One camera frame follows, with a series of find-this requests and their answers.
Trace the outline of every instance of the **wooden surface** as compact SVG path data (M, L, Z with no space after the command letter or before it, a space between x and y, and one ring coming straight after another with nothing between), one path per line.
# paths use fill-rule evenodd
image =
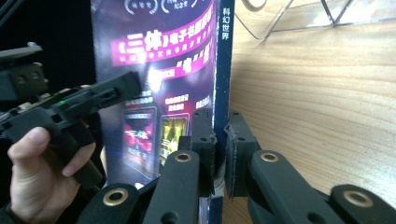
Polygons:
M396 207L396 22L263 42L235 20L231 107L312 187L349 183ZM246 199L225 200L223 223L251 223Z

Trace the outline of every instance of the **black plastic part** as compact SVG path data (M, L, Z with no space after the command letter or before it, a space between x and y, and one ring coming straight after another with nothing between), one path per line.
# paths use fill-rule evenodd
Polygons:
M247 209L250 214L250 218L254 224L278 224L274 215L270 213L266 208L256 203L250 197L247 198Z
M0 64L0 102L21 102L48 88L40 65L31 63L2 69Z
M180 150L169 155L143 223L197 223L199 166L195 152Z
M200 157L200 196L214 193L216 135L212 129L211 109L198 109L192 115L191 150Z
M138 197L137 189L131 185L109 185L92 198L77 224L136 223L132 220L132 213Z
M64 165L69 163L79 150L78 142L69 132L53 136L50 145L50 148ZM99 184L103 176L93 162L89 160L74 174L74 178L83 189L92 189Z
M396 210L377 195L353 185L332 189L331 207L346 223L390 224L396 222Z
M260 149L259 143L243 116L230 111L227 133L225 183L230 198L247 197L246 176L253 153Z
M344 223L281 154L254 153L251 176L281 223Z
M81 119L101 108L137 97L140 92L137 74L129 72L81 91L56 94L53 98L20 113L10 113L0 123L0 132L15 143L34 127L43 127L51 135L50 143L55 154L67 164L80 147L93 142ZM102 180L102 175L93 162L88 161L75 174L75 178L84 189L89 189Z

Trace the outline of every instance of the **purple poster background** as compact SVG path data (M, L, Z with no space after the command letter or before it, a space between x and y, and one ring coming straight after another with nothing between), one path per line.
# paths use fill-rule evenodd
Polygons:
M183 134L190 135L191 113L213 106L216 11L214 0L92 1L97 80L132 70L143 90L139 98L101 111L108 184L145 185L158 176L163 138L169 135L164 127L170 119L164 118L183 115L187 124L175 119L176 128L183 126ZM152 118L139 121L137 115L144 114ZM141 153L148 143L134 145L133 126L142 120L153 132L149 157Z

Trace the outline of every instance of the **finger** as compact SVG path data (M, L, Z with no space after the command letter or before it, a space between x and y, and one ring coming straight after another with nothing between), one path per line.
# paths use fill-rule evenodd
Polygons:
M8 156L19 175L33 175L39 167L39 156L45 151L50 134L44 128L33 128L8 150Z
M92 143L85 147L81 147L73 159L64 167L62 174L64 176L73 175L77 170L84 166L85 163L87 163L87 161L90 159L92 153L95 151L95 146L96 144Z

